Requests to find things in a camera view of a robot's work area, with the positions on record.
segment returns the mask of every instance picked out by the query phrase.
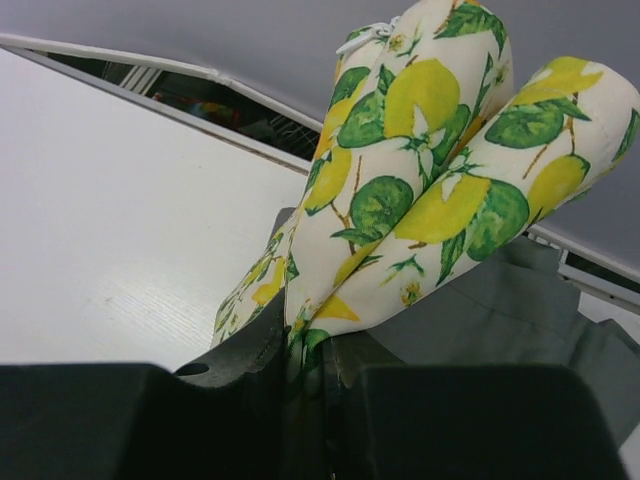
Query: white drawstring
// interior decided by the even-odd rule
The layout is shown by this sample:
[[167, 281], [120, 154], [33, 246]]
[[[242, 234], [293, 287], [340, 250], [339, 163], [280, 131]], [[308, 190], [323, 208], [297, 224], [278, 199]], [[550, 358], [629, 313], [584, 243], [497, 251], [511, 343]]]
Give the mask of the white drawstring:
[[396, 28], [396, 25], [400, 20], [400, 17], [394, 17], [391, 19], [389, 23], [374, 23], [373, 25], [369, 25], [366, 30], [363, 30], [360, 35], [355, 38], [352, 38], [344, 45], [342, 45], [338, 50], [336, 50], [336, 54], [344, 55], [351, 53], [354, 50], [357, 50], [365, 43], [373, 40], [374, 38], [388, 37], [391, 35], [393, 30]]

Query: green leaf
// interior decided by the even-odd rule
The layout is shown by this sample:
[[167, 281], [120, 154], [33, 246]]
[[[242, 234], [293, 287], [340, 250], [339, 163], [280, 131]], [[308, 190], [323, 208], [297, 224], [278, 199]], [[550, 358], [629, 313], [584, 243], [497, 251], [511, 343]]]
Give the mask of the green leaf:
[[422, 266], [416, 261], [416, 256], [414, 254], [406, 260], [391, 265], [388, 268], [388, 270], [391, 270], [391, 274], [387, 278], [385, 278], [380, 285], [386, 285], [387, 283], [389, 283], [396, 277], [396, 275], [398, 275], [398, 273], [400, 273], [405, 268], [415, 268], [418, 274], [421, 277], [424, 277], [424, 268], [422, 268]]
[[369, 265], [373, 265], [374, 263], [378, 263], [378, 260], [380, 260], [381, 258], [382, 258], [382, 255], [368, 255], [364, 257], [364, 260], [360, 262], [360, 265], [356, 267], [354, 272], [357, 272], [358, 270], [362, 270], [364, 267], [368, 267]]
[[380, 66], [380, 73], [378, 74], [378, 90], [383, 95], [386, 95], [389, 91], [389, 87], [391, 83], [396, 79], [396, 76], [393, 74], [391, 70], [382, 64]]
[[577, 200], [583, 199], [584, 197], [586, 197], [589, 194], [590, 191], [591, 191], [591, 188], [587, 188], [585, 191], [580, 192], [575, 197], [573, 197], [571, 200], [569, 200], [569, 202], [575, 202]]
[[309, 330], [307, 330], [307, 334], [304, 337], [304, 344], [307, 346], [307, 349], [313, 349], [329, 337], [330, 335], [324, 330], [321, 330], [319, 328], [310, 328]]
[[413, 204], [413, 190], [401, 178], [383, 175], [363, 185], [351, 201], [351, 220], [361, 232], [384, 237]]
[[231, 303], [232, 300], [235, 300], [236, 295], [232, 294], [229, 295], [227, 298], [225, 298], [222, 303], [220, 304], [220, 306], [218, 307], [218, 312], [216, 313], [216, 318], [218, 315], [220, 315], [220, 312], [223, 312], [225, 308], [227, 308], [227, 306], [229, 305], [229, 303]]
[[480, 91], [478, 92], [478, 98], [476, 98], [476, 104], [473, 107], [473, 114], [471, 118], [476, 118], [480, 114], [480, 109], [482, 108], [482, 101], [484, 97], [487, 96], [487, 92], [491, 88], [491, 82], [485, 85], [485, 80], [487, 79], [487, 75], [493, 68], [493, 58], [490, 53], [487, 53], [487, 63], [484, 65], [484, 75], [482, 75], [482, 83], [480, 84]]
[[453, 11], [446, 28], [435, 38], [462, 37], [489, 30], [493, 32], [499, 53], [502, 54], [507, 41], [507, 32], [500, 19], [478, 5], [463, 3]]
[[622, 143], [620, 144], [620, 148], [616, 152], [616, 156], [613, 157], [613, 161], [620, 160], [622, 156], [629, 151], [631, 145], [633, 144], [633, 140], [638, 133], [638, 127], [640, 126], [640, 113], [638, 113], [635, 109], [631, 110], [631, 121], [629, 122], [629, 126], [627, 127], [627, 131], [622, 138]]
[[304, 193], [307, 193], [311, 189], [311, 187], [315, 185], [318, 174], [327, 161], [328, 160], [323, 160], [322, 158], [317, 158], [313, 161], [313, 163], [311, 164], [311, 170], [309, 170], [309, 176], [307, 177], [307, 185], [304, 187]]
[[411, 45], [404, 52], [398, 53], [396, 57], [411, 57], [413, 55], [413, 51], [416, 49], [420, 41], [422, 40], [422, 34], [418, 33], [418, 28], [416, 27], [416, 31], [413, 34], [413, 40], [411, 40]]
[[296, 261], [294, 260], [293, 255], [291, 255], [291, 252], [289, 252], [289, 256], [287, 257], [287, 271], [285, 272], [284, 276], [285, 281], [286, 283], [289, 283], [291, 280], [298, 276], [300, 276], [298, 266], [296, 265]]
[[431, 177], [422, 165], [422, 157], [418, 157], [418, 175], [420, 175], [420, 179], [422, 180], [422, 191], [424, 192], [431, 186], [433, 180], [431, 180]]
[[258, 315], [260, 315], [262, 310], [264, 310], [264, 305], [258, 305], [255, 308], [255, 310], [251, 313], [251, 316], [249, 317], [249, 320], [247, 321], [247, 323], [253, 321]]
[[259, 282], [260, 280], [262, 280], [267, 275], [267, 272], [269, 271], [269, 265], [271, 265], [271, 261], [270, 260], [268, 262], [264, 262], [262, 264], [262, 268], [260, 269], [260, 273], [256, 277], [256, 280], [255, 280], [256, 282]]
[[508, 148], [531, 148], [555, 140], [563, 127], [564, 113], [557, 107], [517, 105], [502, 112], [484, 138]]
[[333, 107], [340, 100], [344, 100], [353, 95], [353, 92], [356, 91], [360, 82], [367, 78], [370, 72], [371, 70], [368, 67], [354, 67], [340, 75], [333, 89], [333, 96], [329, 102], [329, 108]]
[[529, 203], [520, 189], [491, 180], [484, 204], [475, 214], [467, 239], [467, 255], [481, 262], [505, 245], [527, 225]]
[[567, 97], [555, 98], [553, 100], [547, 100], [546, 102], [538, 103], [543, 108], [557, 108], [565, 115], [577, 118], [578, 120], [585, 120], [590, 122], [591, 119], [582, 111], [580, 107], [569, 100]]
[[280, 245], [282, 241], [282, 237], [284, 236], [283, 232], [276, 232], [276, 234], [269, 240], [267, 244], [267, 252], [273, 253], [273, 251]]
[[364, 32], [366, 32], [368, 30], [371, 30], [371, 27], [362, 27], [362, 28], [359, 28], [357, 30], [354, 30], [349, 35], [347, 35], [347, 40], [345, 41], [345, 43], [350, 42], [351, 40], [353, 40], [356, 37], [359, 37], [360, 35], [362, 35]]
[[302, 332], [287, 335], [289, 340], [285, 352], [285, 385], [283, 402], [285, 405], [297, 398], [302, 392], [303, 376], [302, 370]]
[[227, 313], [225, 313], [224, 316], [222, 318], [220, 318], [220, 320], [216, 320], [216, 323], [215, 323], [215, 326], [214, 326], [214, 331], [216, 333], [219, 332], [220, 329], [226, 325], [226, 323], [231, 318], [231, 314], [232, 313], [233, 313], [233, 308], [230, 308], [229, 310], [227, 310]]
[[466, 105], [458, 105], [456, 114], [447, 122], [442, 141], [432, 150], [433, 161], [440, 166], [447, 159], [467, 128], [471, 110]]
[[384, 140], [384, 95], [379, 90], [368, 93], [349, 112], [338, 133], [343, 148], [366, 147]]
[[466, 231], [463, 230], [458, 235], [449, 240], [445, 240], [442, 244], [442, 256], [440, 259], [440, 277], [436, 286], [444, 282], [451, 274], [453, 266], [456, 264], [460, 256], [464, 253], [464, 242]]
[[382, 237], [373, 237], [372, 235], [364, 233], [357, 228], [345, 228], [344, 230], [340, 230], [339, 232], [335, 232], [334, 234], [332, 234], [331, 238], [343, 238], [348, 242], [362, 247], [364, 245], [368, 245], [371, 242], [375, 242]]

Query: lemon print fabric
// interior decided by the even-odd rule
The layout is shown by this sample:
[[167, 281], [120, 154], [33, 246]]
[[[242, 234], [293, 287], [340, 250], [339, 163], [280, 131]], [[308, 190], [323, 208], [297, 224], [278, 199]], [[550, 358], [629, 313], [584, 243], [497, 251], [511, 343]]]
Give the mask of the lemon print fabric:
[[418, 2], [376, 43], [373, 62], [342, 59], [291, 242], [300, 275], [287, 282], [287, 324], [313, 317], [356, 269], [374, 265], [370, 253], [445, 170], [467, 129], [511, 98], [502, 22], [477, 4], [453, 5]]
[[361, 322], [316, 318], [313, 328], [336, 335], [375, 326], [473, 268], [618, 165], [638, 112], [640, 94], [610, 68], [552, 61], [459, 150], [367, 253], [368, 265], [335, 290]]
[[[358, 29], [349, 34], [347, 40], [370, 31], [371, 27]], [[266, 300], [265, 304], [268, 303], [284, 287], [287, 278], [292, 279], [299, 274], [294, 257], [289, 255], [298, 212], [304, 208], [310, 212], [321, 210], [343, 188], [352, 154], [348, 150], [331, 152], [331, 147], [386, 41], [386, 37], [377, 35], [372, 41], [352, 49], [338, 59], [334, 91], [305, 188], [305, 193], [308, 192], [309, 195], [298, 205], [293, 217], [274, 235], [265, 253], [251, 267], [238, 287], [222, 302], [216, 315], [212, 346], [240, 330], [262, 311], [264, 304], [256, 299], [260, 302]], [[286, 266], [284, 272], [278, 269], [275, 272], [277, 275], [273, 276], [276, 265], [274, 258], [279, 256], [287, 257]], [[263, 286], [265, 288], [261, 294], [256, 296], [256, 291]]]

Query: stuffed fabric roll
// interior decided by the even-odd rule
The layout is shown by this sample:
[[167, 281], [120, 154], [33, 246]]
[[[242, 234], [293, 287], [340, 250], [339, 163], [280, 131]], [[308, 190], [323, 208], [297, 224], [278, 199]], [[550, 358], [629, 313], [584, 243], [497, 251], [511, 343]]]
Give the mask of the stuffed fabric roll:
[[611, 69], [554, 60], [336, 291], [359, 321], [321, 309], [312, 328], [328, 336], [372, 327], [473, 268], [615, 167], [633, 142], [639, 111], [638, 91]]
[[[358, 91], [362, 89], [366, 77], [371, 72], [371, 66], [389, 39], [391, 28], [390, 25], [379, 23], [355, 30], [347, 37], [347, 43], [363, 37], [368, 41], [357, 43], [338, 59], [331, 107], [314, 153], [312, 171], [318, 168], [319, 159], [326, 157], [336, 128], [344, 123], [356, 101]], [[222, 342], [253, 320], [284, 287], [285, 277], [297, 274], [295, 264], [287, 264], [286, 259], [289, 255], [293, 229], [297, 223], [298, 210], [299, 207], [273, 235], [262, 256], [220, 305], [216, 315], [212, 346]]]
[[[311, 169], [291, 243], [297, 275], [287, 278], [288, 325], [303, 328], [371, 261], [456, 147], [509, 100], [510, 67], [507, 34], [493, 14], [476, 2], [424, 0], [395, 22], [364, 82], [345, 80], [356, 101], [343, 124], [325, 123], [331, 133]], [[327, 312], [359, 319], [338, 297]]]

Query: yellow lemon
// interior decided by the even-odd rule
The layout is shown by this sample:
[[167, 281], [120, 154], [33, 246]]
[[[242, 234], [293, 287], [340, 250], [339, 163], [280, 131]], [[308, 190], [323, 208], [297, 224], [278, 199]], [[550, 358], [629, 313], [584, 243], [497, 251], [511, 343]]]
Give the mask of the yellow lemon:
[[343, 318], [345, 320], [351, 320], [352, 322], [360, 321], [360, 318], [353, 310], [336, 295], [331, 295], [329, 299], [324, 302], [320, 310], [316, 313], [315, 318]]
[[284, 283], [285, 261], [280, 257], [276, 260], [276, 267], [273, 271], [273, 278], [265, 285], [260, 285], [255, 293], [251, 296], [251, 300], [258, 305], [266, 305], [280, 291], [281, 285]]
[[445, 197], [445, 177], [427, 189], [393, 230], [396, 238], [422, 243], [441, 243], [455, 237], [473, 219], [484, 201], [491, 181], [488, 178], [459, 174], [459, 180]]
[[544, 167], [533, 181], [527, 200], [529, 221], [540, 220], [574, 193], [589, 171], [589, 162], [578, 155], [564, 155]]
[[455, 115], [460, 86], [455, 75], [437, 59], [416, 62], [398, 74], [389, 87], [385, 104], [387, 138], [414, 136], [415, 108], [422, 112], [428, 132], [440, 130]]
[[260, 273], [262, 273], [262, 271], [267, 268], [270, 262], [271, 255], [265, 255], [260, 260], [258, 260], [253, 268], [249, 271], [242, 284], [244, 286], [252, 284], [255, 279], [260, 276]]
[[320, 167], [311, 193], [304, 202], [304, 209], [310, 215], [323, 209], [338, 196], [344, 187], [351, 169], [351, 152], [335, 147], [331, 152], [331, 161], [325, 161]]
[[360, 248], [355, 254], [351, 255], [349, 258], [345, 260], [342, 266], [338, 269], [338, 273], [336, 273], [336, 278], [333, 281], [333, 286], [337, 287], [342, 282], [344, 282], [351, 272], [353, 272], [358, 265], [362, 263], [362, 261], [369, 255], [379, 244], [380, 242], [370, 243], [369, 245], [365, 245]]
[[533, 103], [568, 97], [593, 87], [604, 72], [583, 75], [588, 60], [573, 57], [560, 57], [552, 61], [544, 71], [549, 75], [525, 85], [511, 105], [531, 105]]
[[320, 132], [320, 138], [318, 139], [318, 145], [313, 158], [320, 158], [332, 147], [337, 130], [344, 124], [345, 120], [349, 116], [349, 112], [355, 105], [362, 87], [364, 86], [366, 78], [363, 78], [353, 94], [350, 97], [343, 98], [339, 102], [336, 102], [327, 113], [324, 118], [324, 125], [322, 132]]

